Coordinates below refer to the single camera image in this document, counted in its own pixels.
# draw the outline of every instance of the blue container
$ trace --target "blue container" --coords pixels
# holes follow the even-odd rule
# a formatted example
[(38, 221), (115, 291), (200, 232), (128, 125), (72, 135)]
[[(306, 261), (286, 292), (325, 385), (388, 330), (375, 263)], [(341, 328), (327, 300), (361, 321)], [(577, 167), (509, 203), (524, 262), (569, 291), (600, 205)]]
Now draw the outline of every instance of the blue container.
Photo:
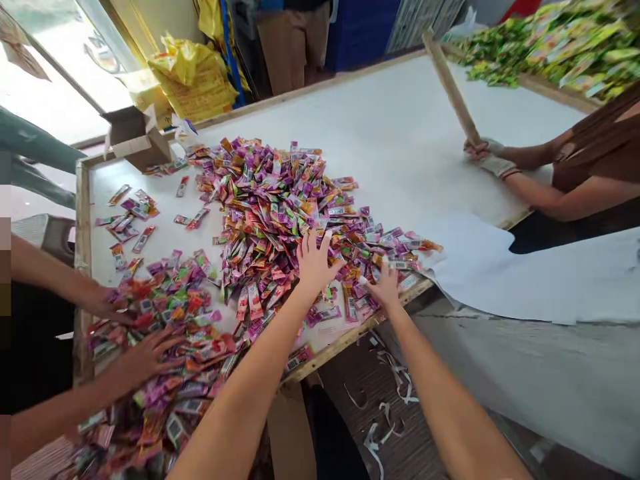
[(399, 6), (400, 0), (339, 2), (337, 18), (329, 28), (326, 70), (353, 70), (380, 60)]

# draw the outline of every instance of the barcode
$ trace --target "barcode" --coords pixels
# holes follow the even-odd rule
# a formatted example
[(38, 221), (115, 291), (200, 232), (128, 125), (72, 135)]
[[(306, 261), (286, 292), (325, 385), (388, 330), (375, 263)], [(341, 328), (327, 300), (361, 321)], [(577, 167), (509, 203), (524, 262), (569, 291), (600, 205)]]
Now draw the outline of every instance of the barcode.
[(287, 362), (287, 370), (291, 371), (298, 365), (300, 365), (300, 360), (298, 360), (297, 358), (292, 358), (291, 360), (289, 360), (289, 362)]
[(174, 419), (172, 422), (169, 422), (169, 424), (167, 425), (167, 432), (169, 433), (169, 436), (171, 438), (177, 438), (181, 430), (182, 427), (176, 419)]

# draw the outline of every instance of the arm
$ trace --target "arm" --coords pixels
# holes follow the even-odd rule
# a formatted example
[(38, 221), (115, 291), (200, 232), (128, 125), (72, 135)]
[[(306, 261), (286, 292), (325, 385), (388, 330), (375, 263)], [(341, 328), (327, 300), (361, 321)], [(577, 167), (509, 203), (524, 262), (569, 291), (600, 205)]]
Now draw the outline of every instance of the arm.
[(542, 145), (533, 147), (505, 147), (500, 152), (500, 158), (514, 162), (522, 170), (536, 170), (543, 165), (553, 162), (560, 148), (573, 136), (568, 130), (562, 135)]
[(578, 220), (640, 197), (640, 184), (604, 177), (591, 177), (569, 193), (522, 173), (512, 173), (504, 182), (522, 201), (560, 221)]
[(573, 136), (573, 132), (568, 130), (551, 141), (534, 145), (532, 147), (505, 147), (490, 138), (483, 137), (483, 145), (473, 148), (471, 144), (465, 142), (465, 153), (473, 161), (480, 161), (488, 154), (492, 153), (496, 157), (513, 162), (516, 167), (522, 170), (536, 170), (542, 165), (548, 165), (560, 151), (560, 148)]
[(321, 288), (344, 263), (328, 268), (327, 231), (320, 250), (316, 234), (298, 246), (300, 283), (233, 372), (196, 428), (168, 479), (245, 480), (253, 464), (267, 414), (302, 320)]
[(77, 428), (153, 375), (182, 366), (183, 360), (158, 363), (166, 350), (184, 341), (167, 340), (172, 329), (152, 333), (116, 358), (96, 380), (61, 393), (11, 417), (11, 466), (60, 435)]
[(369, 290), (384, 305), (438, 452), (454, 480), (532, 480), (507, 440), (438, 357), (398, 300), (397, 272)]
[(131, 324), (105, 301), (110, 289), (11, 234), (11, 279), (50, 290), (91, 314)]

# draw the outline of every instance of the wooden table frame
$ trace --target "wooden table frame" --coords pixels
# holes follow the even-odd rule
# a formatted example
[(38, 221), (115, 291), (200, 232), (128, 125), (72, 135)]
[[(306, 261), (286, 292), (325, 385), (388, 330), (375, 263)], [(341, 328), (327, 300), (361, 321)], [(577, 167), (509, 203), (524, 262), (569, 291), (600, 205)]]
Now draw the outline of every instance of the wooden table frame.
[[(205, 129), (212, 125), (218, 125), (220, 123), (224, 123), (226, 121), (242, 117), (244, 115), (250, 115), (253, 112), (260, 111), (274, 105), (278, 105), (280, 103), (300, 98), (304, 95), (308, 95), (315, 91), (326, 89), (333, 87), (335, 85), (348, 82), (370, 73), (374, 73), (394, 65), (398, 65), (400, 63), (404, 63), (406, 61), (427, 56), (426, 52), (418, 51), (414, 53), (410, 53), (408, 55), (404, 55), (402, 57), (398, 57), (396, 59), (388, 60), (384, 63), (380, 63), (374, 65), (372, 67), (368, 67), (353, 73), (349, 73), (346, 75), (341, 75), (338, 78), (334, 78), (332, 80), (327, 80), (321, 83), (317, 83), (315, 85), (311, 85), (309, 87), (292, 91), (289, 93), (285, 93), (283, 95), (279, 95), (277, 97), (272, 97), (267, 100), (263, 100), (257, 103), (253, 103), (246, 107), (242, 107), (238, 110), (234, 110), (229, 113), (225, 113), (216, 118), (202, 121), (195, 125), (198, 130)], [(522, 85), (525, 88), (535, 91), (538, 94), (544, 95), (546, 97), (552, 98), (553, 100), (558, 101), (559, 103), (563, 103), (565, 105), (576, 108), (577, 110), (590, 113), (594, 111), (597, 107), (594, 106), (593, 102), (586, 101), (583, 99), (580, 101), (576, 100), (574, 95), (568, 95), (565, 91), (561, 91), (560, 89), (552, 86), (551, 84), (545, 84), (546, 81), (539, 79), (531, 79), (529, 81), (522, 82)], [(168, 132), (165, 134), (168, 140), (173, 140), (174, 132)], [(77, 200), (76, 200), (76, 216), (77, 216), (77, 232), (76, 232), (76, 249), (75, 249), (75, 268), (78, 269), (82, 274), (91, 276), (91, 212), (90, 212), (90, 185), (89, 185), (89, 174), (90, 171), (96, 166), (116, 159), (116, 155), (113, 151), (109, 151), (106, 154), (94, 155), (92, 157), (88, 157), (86, 159), (80, 160), (76, 166), (76, 187), (77, 187)], [(518, 216), (513, 219), (504, 222), (503, 224), (498, 225), (498, 227), (502, 229), (510, 229), (518, 222), (526, 218), (530, 214), (529, 209), (525, 209)], [(424, 279), (422, 282), (418, 283), (412, 289), (404, 292), (401, 295), (401, 302), (403, 305), (408, 304), (412, 300), (415, 300), (432, 288), (434, 284), (428, 280)], [(382, 312), (378, 312), (366, 320), (364, 323), (359, 325), (356, 328), (348, 330), (345, 332), (338, 340), (336, 340), (331, 345), (325, 347), (316, 353), (314, 358), (307, 361), (306, 363), (300, 365), (294, 371), (292, 371), (285, 379), (285, 383), (289, 382), (297, 382), (302, 380), (311, 372), (318, 369), (320, 366), (324, 365), (330, 359), (334, 358), (338, 353), (342, 352), (342, 350), (346, 349), (349, 345), (356, 342), (356, 340), (365, 332), (374, 328), (375, 326), (382, 323), (386, 317)], [(77, 309), (75, 314), (75, 323), (74, 323), (74, 336), (73, 336), (73, 355), (74, 355), (74, 382), (76, 385), (83, 383), (87, 380), (90, 380), (94, 376), (94, 365), (91, 359), (91, 355), (89, 352), (88, 344), (86, 342), (86, 332), (90, 325), (93, 324), (93, 316), (84, 310)]]

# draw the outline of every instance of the white glove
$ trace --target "white glove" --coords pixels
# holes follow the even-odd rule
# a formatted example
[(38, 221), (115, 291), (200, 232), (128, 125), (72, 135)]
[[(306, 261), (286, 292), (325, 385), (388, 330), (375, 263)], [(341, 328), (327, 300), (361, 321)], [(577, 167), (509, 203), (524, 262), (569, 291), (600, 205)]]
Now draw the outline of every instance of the white glove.
[(496, 157), (494, 154), (490, 153), (482, 160), (474, 162), (478, 167), (491, 172), (500, 180), (506, 177), (510, 173), (519, 172), (520, 169), (518, 166), (509, 160), (504, 160), (500, 157)]
[(482, 155), (483, 152), (489, 151), (494, 154), (496, 157), (502, 155), (505, 146), (489, 137), (480, 137), (480, 140), (486, 143), (486, 145), (482, 145), (480, 147), (473, 147), (469, 140), (465, 141), (465, 160), (470, 161), (476, 159), (479, 155)]
[(500, 158), (500, 154), (505, 149), (502, 143), (489, 137), (480, 137), (480, 140), (485, 144), (478, 148), (471, 146), (468, 140), (465, 142), (465, 159), (467, 161), (491, 172), (499, 179), (508, 173), (520, 171), (514, 162)]

